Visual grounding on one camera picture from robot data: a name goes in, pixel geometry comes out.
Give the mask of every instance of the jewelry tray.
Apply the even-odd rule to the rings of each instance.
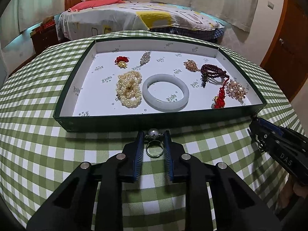
[[[146,51],[147,64],[140,65]],[[129,58],[127,68],[115,64],[118,56]],[[187,60],[200,69],[205,63],[227,71],[248,92],[240,102],[226,94],[225,107],[213,109],[214,97],[224,82],[209,79],[201,86],[201,72],[184,66]],[[143,82],[155,74],[169,74],[181,79],[189,89],[187,105],[177,112],[160,112],[149,106],[142,96],[135,108],[127,108],[116,96],[118,75],[138,71]],[[155,82],[149,92],[162,101],[180,100],[182,91],[174,84]],[[166,38],[112,38],[93,41],[71,72],[58,99],[54,119],[68,132],[134,131],[149,128],[172,128],[242,119],[256,115],[266,100],[245,72],[219,47]]]

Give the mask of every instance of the wooden door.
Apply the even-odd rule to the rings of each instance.
[[[308,19],[296,0],[287,0],[285,18],[273,44],[261,67],[292,101],[308,78]]]

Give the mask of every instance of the ring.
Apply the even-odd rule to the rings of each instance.
[[[161,148],[161,153],[160,154],[158,154],[158,155],[151,155],[150,153],[149,153],[149,151],[148,151],[148,149],[149,149],[149,147],[151,147],[152,145],[153,145],[153,143],[158,143],[158,146]],[[147,143],[147,146],[146,146],[146,148],[145,148],[145,151],[147,152],[147,155],[149,156],[149,157],[151,157],[151,158],[159,158],[159,157],[161,157],[162,156],[162,154],[164,153],[164,145],[163,145],[163,143],[161,142],[161,141],[159,141],[159,140],[153,140],[153,141],[150,141],[150,142],[148,142]]]
[[[170,82],[176,86],[178,86],[182,92],[184,97],[177,101],[177,102],[164,102],[161,101],[154,96],[152,96],[148,90],[150,84],[152,82]],[[174,77],[172,75],[168,74],[156,74],[150,76],[148,79],[145,80],[142,86],[142,95],[144,97],[144,100],[152,107],[159,111],[175,111],[179,110],[182,107],[184,107],[188,103],[189,99],[189,90],[186,84],[178,79],[177,77]]]

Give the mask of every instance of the white jade bangle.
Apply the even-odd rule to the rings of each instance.
[[[176,86],[178,86],[182,92],[184,97],[177,101],[177,102],[164,102],[161,101],[154,96],[152,96],[148,90],[150,84],[152,82],[170,82]],[[178,79],[177,77],[174,77],[172,75],[168,74],[156,74],[150,76],[148,79],[145,80],[142,86],[142,95],[144,97],[144,100],[152,107],[159,111],[175,111],[182,109],[188,102],[189,98],[189,90],[186,84]]]

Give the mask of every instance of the tablecloth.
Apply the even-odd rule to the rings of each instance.
[[[49,47],[12,75],[1,89],[0,194],[24,226],[81,162],[104,162],[136,137],[136,132],[67,133],[52,117],[70,72],[90,43],[100,38],[133,36],[204,43],[146,31],[116,32],[71,41]],[[222,49],[267,100],[259,116],[304,133],[289,101],[266,71],[237,53]],[[288,174],[267,153],[259,152],[251,141],[248,126],[249,119],[238,119],[170,129],[170,132],[173,141],[183,144],[186,152],[202,162],[227,163],[274,209]],[[185,185],[168,182],[162,157],[152,159],[144,152],[139,181],[124,184],[122,196],[125,231],[184,230]],[[212,201],[211,208],[215,220]]]

